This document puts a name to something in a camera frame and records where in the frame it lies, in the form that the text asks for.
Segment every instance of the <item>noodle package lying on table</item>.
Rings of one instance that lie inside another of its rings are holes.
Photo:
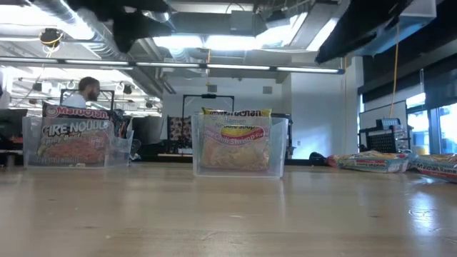
[[[203,108],[201,165],[265,171],[270,159],[271,109],[218,111]]]
[[[351,155],[334,155],[327,158],[329,166],[357,171],[380,173],[405,172],[408,156],[402,153],[379,153],[366,151]]]
[[[422,174],[457,183],[457,155],[432,154],[418,156],[412,163]]]

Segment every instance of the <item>white wall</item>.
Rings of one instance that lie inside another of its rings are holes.
[[[292,74],[293,158],[341,152],[342,75]]]
[[[292,113],[292,74],[284,80],[282,89],[282,106],[285,114]]]
[[[217,95],[235,96],[235,111],[252,109],[272,109],[275,113],[284,113],[281,84],[274,79],[238,79],[210,78],[211,84],[218,86]],[[177,94],[164,94],[162,116],[181,117],[183,94],[207,94],[207,78],[169,78],[169,83]],[[272,86],[273,93],[263,94],[264,86]],[[187,98],[185,116],[199,112],[201,107],[231,110],[230,99]],[[166,138],[166,124],[161,138]]]
[[[344,75],[292,74],[293,158],[357,152],[357,88],[363,84],[356,57]]]
[[[406,99],[408,99],[412,96],[419,95],[420,93],[423,93],[423,89],[420,84],[412,86],[412,87],[408,87],[407,89],[403,89],[403,90],[397,91],[395,93],[394,102],[396,103],[398,101],[405,101]],[[392,94],[383,96],[383,97],[373,100],[373,101],[366,102],[365,111],[369,111],[371,109],[379,108],[379,107],[386,106],[389,104],[392,104]]]

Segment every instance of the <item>computer monitor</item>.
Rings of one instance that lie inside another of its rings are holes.
[[[22,118],[27,109],[0,109],[0,149],[22,150]]]

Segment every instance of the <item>maruchan logo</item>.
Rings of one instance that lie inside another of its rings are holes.
[[[46,117],[49,118],[56,118],[59,115],[57,108],[55,106],[48,106],[46,107],[45,111]]]
[[[240,117],[262,117],[262,111],[211,111],[209,115],[221,115],[221,116],[240,116]]]
[[[46,117],[56,118],[59,115],[75,115],[95,119],[108,119],[105,111],[92,109],[72,109],[65,106],[48,106],[45,111]]]

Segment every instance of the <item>maruchan noodle package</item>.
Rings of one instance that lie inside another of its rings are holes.
[[[418,156],[412,163],[422,174],[457,182],[457,155],[432,154]]]
[[[114,135],[125,138],[130,117],[124,116],[122,110],[93,110],[80,109],[68,106],[57,106],[43,103],[43,117],[45,118],[72,118],[72,119],[103,119],[109,120],[113,125]]]
[[[113,125],[110,113],[44,104],[36,165],[103,166]]]
[[[203,108],[201,165],[241,171],[265,171],[270,159],[271,109],[218,111]]]
[[[327,158],[327,164],[335,168],[379,173],[405,172],[408,156],[402,153],[379,153],[366,151],[351,155],[334,155]]]

